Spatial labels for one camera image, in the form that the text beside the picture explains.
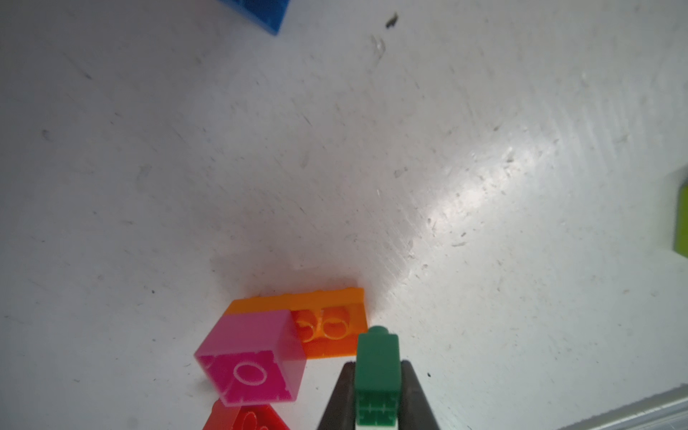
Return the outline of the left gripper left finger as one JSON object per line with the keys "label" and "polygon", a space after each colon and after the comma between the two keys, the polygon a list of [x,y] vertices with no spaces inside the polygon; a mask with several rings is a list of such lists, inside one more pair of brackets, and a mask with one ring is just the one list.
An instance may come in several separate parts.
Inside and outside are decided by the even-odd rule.
{"label": "left gripper left finger", "polygon": [[345,363],[317,430],[356,429],[355,374],[356,363]]}

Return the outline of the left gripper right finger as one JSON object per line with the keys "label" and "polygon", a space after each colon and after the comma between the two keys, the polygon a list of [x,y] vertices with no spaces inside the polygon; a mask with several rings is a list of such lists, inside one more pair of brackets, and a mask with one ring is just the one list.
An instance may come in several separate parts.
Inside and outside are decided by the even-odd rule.
{"label": "left gripper right finger", "polygon": [[401,361],[401,403],[399,430],[439,430],[412,363]]}

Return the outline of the dark green lego brick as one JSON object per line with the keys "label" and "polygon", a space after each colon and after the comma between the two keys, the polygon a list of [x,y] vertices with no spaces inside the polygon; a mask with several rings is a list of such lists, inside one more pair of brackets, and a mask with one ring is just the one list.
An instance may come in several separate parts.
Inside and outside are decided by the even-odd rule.
{"label": "dark green lego brick", "polygon": [[395,426],[401,401],[401,354],[397,334],[383,326],[358,336],[355,371],[358,426]]}

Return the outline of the orange long lego brick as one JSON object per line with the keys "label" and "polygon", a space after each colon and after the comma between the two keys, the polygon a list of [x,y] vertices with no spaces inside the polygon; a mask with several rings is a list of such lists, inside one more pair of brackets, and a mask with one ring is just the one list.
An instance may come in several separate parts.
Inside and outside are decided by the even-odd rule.
{"label": "orange long lego brick", "polygon": [[316,359],[357,354],[358,335],[368,331],[365,309],[363,288],[343,288],[238,299],[225,313],[290,311],[306,357]]}

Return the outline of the pink lego brick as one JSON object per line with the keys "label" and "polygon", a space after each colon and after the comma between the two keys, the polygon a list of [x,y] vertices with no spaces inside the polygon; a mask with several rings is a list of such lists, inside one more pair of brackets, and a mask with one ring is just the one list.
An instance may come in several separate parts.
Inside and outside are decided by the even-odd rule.
{"label": "pink lego brick", "polygon": [[226,407],[293,402],[306,368],[288,310],[224,315],[195,359]]}

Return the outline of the blue small lego brick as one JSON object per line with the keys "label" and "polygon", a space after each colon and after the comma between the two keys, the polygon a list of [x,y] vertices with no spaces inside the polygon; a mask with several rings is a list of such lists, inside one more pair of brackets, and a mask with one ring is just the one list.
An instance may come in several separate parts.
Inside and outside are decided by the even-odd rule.
{"label": "blue small lego brick", "polygon": [[220,0],[273,36],[279,33],[290,0]]}

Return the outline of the red stacked lego brick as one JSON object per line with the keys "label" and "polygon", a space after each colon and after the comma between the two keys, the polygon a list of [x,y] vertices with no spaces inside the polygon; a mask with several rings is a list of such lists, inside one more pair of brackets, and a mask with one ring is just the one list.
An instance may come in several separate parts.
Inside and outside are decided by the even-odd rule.
{"label": "red stacked lego brick", "polygon": [[271,405],[226,407],[215,401],[204,430],[289,430]]}

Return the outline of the lime green lego brick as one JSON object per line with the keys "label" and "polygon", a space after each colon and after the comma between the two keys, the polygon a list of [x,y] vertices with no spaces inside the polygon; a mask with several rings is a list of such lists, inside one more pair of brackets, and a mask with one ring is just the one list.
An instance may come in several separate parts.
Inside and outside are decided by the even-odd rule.
{"label": "lime green lego brick", "polygon": [[688,184],[684,183],[678,192],[677,216],[675,217],[674,251],[688,257]]}

